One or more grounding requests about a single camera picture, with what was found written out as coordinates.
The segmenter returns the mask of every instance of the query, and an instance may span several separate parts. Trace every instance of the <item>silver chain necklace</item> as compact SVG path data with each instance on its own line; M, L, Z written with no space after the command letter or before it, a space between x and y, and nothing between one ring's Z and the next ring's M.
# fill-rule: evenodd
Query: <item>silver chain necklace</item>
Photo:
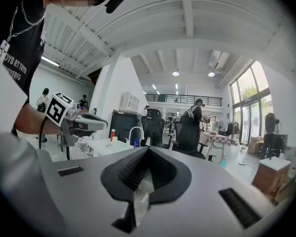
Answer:
M18 36L20 34L23 34L23 33L27 32L28 30L30 30L31 28L33 28L34 26L38 25L44 19L45 14L46 14L46 13L44 13L44 15L36 23L31 23L30 21L28 21L28 19L26 17L26 13L25 13L25 10L24 10L24 7L23 7L23 0L22 0L21 1L21 9L22 9L25 21L30 25L30 27L12 35L13 22L14 22L15 15L16 15L16 13L18 11L19 5L20 4L18 4L18 6L16 6L13 17L12 17L12 21L11 21L11 25L10 25L10 34L9 34L8 39L7 39L7 42L9 42L12 37L16 37L16 36Z

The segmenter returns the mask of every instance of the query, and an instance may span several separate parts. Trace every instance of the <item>balcony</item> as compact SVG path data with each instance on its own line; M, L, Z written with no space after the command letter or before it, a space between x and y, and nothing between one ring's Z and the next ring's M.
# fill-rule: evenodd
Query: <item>balcony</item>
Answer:
M197 99L202 99L205 106L222 106L222 99L220 97L206 97L206 96L191 96L191 95L172 95L172 94L147 94L148 102L163 102L163 103L179 103L179 104L194 104Z

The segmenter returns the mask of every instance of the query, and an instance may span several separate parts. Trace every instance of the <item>white cabinet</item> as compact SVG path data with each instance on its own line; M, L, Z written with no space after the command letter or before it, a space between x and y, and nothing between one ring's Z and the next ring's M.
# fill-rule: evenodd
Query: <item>white cabinet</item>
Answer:
M124 92L120 109L126 111L138 111L139 99L130 92Z

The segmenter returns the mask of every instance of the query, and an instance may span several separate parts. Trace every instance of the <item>ceiling light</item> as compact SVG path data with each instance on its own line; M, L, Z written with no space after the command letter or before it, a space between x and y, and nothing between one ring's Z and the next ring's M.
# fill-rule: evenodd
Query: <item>ceiling light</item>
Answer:
M46 57L44 57L44 56L42 56L41 58L42 58L42 60L44 60L44 61L47 61L47 62L49 62L49 63L51 63L51 64L53 64L53 65L55 65L55 66L59 67L59 64L58 64L58 63L56 63L56 62L53 62L53 61L51 61L51 60L47 59L47 58L46 58Z

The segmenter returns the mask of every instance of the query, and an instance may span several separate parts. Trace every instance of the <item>checkered tablecloth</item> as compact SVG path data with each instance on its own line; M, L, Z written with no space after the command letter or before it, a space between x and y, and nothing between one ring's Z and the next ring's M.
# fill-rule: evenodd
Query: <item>checkered tablecloth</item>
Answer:
M230 138L222 135L210 135L207 132L201 132L201 136L199 138L199 143L209 146L211 142L221 142L221 143L226 143L227 145L230 146Z

